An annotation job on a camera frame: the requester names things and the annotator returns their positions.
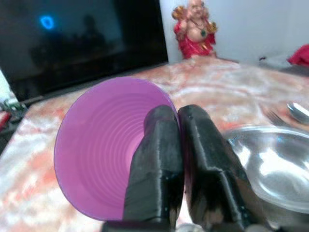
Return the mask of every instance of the fork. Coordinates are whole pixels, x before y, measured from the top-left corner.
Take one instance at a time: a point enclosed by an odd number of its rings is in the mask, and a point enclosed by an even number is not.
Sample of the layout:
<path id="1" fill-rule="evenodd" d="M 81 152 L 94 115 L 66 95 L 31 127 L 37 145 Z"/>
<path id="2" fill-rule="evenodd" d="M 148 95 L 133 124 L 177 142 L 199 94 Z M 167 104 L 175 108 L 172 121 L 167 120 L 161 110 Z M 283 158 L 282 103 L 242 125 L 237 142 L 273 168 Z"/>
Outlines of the fork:
<path id="1" fill-rule="evenodd" d="M 268 117 L 268 119 L 272 122 L 272 124 L 274 124 L 275 126 L 279 126 L 279 127 L 293 127 L 291 124 L 286 123 L 285 121 L 283 121 L 275 112 L 273 112 L 272 110 L 268 110 L 265 113 L 266 117 Z"/>

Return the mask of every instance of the figurine head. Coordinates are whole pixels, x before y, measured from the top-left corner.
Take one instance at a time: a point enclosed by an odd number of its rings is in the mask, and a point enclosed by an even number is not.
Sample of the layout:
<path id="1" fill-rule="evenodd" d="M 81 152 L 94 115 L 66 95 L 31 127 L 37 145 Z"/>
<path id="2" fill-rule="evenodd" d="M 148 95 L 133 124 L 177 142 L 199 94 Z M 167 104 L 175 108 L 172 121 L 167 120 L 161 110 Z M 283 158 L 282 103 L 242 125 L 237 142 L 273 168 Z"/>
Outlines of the figurine head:
<path id="1" fill-rule="evenodd" d="M 199 19 L 202 17 L 207 17 L 208 10 L 204 6 L 202 0 L 189 0 L 188 5 L 188 17 L 191 19 Z"/>

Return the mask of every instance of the red robe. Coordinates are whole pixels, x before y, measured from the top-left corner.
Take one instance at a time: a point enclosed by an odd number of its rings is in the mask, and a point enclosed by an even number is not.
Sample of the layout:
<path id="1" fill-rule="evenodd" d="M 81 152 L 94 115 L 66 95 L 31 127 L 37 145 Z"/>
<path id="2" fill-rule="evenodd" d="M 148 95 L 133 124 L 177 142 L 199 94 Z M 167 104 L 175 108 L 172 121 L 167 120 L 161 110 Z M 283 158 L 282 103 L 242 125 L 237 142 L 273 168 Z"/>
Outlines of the red robe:
<path id="1" fill-rule="evenodd" d="M 292 57 L 288 59 L 291 64 L 309 66 L 309 44 L 298 49 Z"/>
<path id="2" fill-rule="evenodd" d="M 179 21 L 174 27 L 174 32 L 176 34 L 181 30 L 180 23 L 181 21 Z M 208 34 L 205 40 L 201 42 L 193 42 L 187 35 L 185 35 L 184 39 L 178 40 L 178 43 L 179 49 L 183 54 L 183 58 L 189 59 L 192 55 L 208 56 L 213 50 L 211 44 L 216 44 L 216 41 L 214 34 Z"/>

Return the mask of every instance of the stainless steel bowl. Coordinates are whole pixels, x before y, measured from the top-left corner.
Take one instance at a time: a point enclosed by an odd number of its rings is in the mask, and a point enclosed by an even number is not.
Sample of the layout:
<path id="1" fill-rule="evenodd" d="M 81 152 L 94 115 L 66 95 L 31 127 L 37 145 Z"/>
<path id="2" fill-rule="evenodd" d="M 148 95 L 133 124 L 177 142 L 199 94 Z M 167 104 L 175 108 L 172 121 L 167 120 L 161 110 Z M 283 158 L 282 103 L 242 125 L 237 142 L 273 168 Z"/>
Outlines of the stainless steel bowl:
<path id="1" fill-rule="evenodd" d="M 224 133 L 272 225 L 309 222 L 309 133 L 246 127 Z"/>

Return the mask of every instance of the purple plastic cup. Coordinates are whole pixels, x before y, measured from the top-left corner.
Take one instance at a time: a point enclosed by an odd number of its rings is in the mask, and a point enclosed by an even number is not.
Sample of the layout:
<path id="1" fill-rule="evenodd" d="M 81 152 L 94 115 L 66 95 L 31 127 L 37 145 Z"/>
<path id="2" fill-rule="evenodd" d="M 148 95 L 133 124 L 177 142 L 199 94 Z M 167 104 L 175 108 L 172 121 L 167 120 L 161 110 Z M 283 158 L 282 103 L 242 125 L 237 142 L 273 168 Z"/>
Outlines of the purple plastic cup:
<path id="1" fill-rule="evenodd" d="M 147 113 L 176 109 L 156 85 L 130 77 L 93 87 L 69 109 L 58 131 L 54 163 L 59 186 L 81 213 L 122 219 L 133 154 Z"/>

